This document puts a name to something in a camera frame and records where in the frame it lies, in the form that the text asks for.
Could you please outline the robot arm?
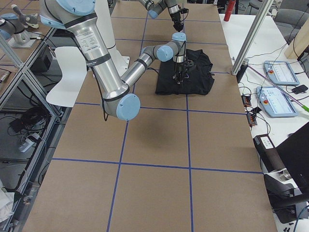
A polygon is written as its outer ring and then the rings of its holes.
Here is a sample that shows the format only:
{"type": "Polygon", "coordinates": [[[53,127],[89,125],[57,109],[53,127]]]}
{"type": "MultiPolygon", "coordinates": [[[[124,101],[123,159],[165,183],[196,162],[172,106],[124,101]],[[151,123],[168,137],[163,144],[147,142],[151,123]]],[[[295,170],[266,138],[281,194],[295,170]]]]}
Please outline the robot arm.
{"type": "Polygon", "coordinates": [[[75,36],[87,66],[94,73],[97,83],[103,88],[101,102],[104,115],[120,120],[132,120],[140,110],[138,96],[130,88],[145,73],[154,60],[173,60],[177,67],[183,67],[186,52],[186,35],[182,32],[181,7],[175,0],[161,0],[155,4],[142,0],[141,4],[151,18],[168,9],[174,28],[172,40],[167,44],[148,46],[140,57],[120,75],[114,59],[106,45],[107,38],[113,37],[111,16],[108,5],[105,14],[98,12],[97,0],[42,0],[40,1],[41,22],[49,27],[66,29],[75,36]]]}
{"type": "Polygon", "coordinates": [[[182,8],[176,0],[159,0],[155,3],[153,0],[139,0],[139,3],[147,10],[148,15],[155,19],[165,9],[168,10],[171,20],[173,21],[173,27],[176,31],[181,32],[184,27],[183,20],[181,20],[181,14],[188,14],[189,9],[182,8]]]}

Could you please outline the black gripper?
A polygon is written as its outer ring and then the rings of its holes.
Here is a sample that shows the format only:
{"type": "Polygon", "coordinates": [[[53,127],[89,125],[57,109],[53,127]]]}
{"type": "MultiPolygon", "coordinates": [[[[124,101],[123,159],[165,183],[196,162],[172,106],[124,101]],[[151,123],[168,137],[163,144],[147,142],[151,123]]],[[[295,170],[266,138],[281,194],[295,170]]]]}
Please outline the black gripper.
{"type": "Polygon", "coordinates": [[[185,71],[185,64],[184,62],[175,62],[174,63],[174,70],[175,75],[172,77],[176,84],[183,84],[184,78],[184,71],[185,71]]]}
{"type": "Polygon", "coordinates": [[[179,29],[179,32],[183,32],[184,25],[183,25],[183,22],[181,21],[181,14],[173,13],[170,15],[170,17],[174,23],[173,27],[175,28],[175,30],[178,31],[179,29]]]}

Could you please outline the spare robot arm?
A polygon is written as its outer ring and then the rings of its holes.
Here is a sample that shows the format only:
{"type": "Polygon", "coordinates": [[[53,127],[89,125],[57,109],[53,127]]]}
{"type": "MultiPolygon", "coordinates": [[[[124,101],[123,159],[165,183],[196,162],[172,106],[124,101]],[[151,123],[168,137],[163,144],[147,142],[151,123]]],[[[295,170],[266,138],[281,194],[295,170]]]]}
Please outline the spare robot arm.
{"type": "Polygon", "coordinates": [[[31,28],[38,29],[38,13],[24,14],[16,4],[11,5],[16,13],[6,13],[0,16],[0,34],[8,41],[12,48],[31,48],[36,38],[31,32],[26,31],[31,28]]]}

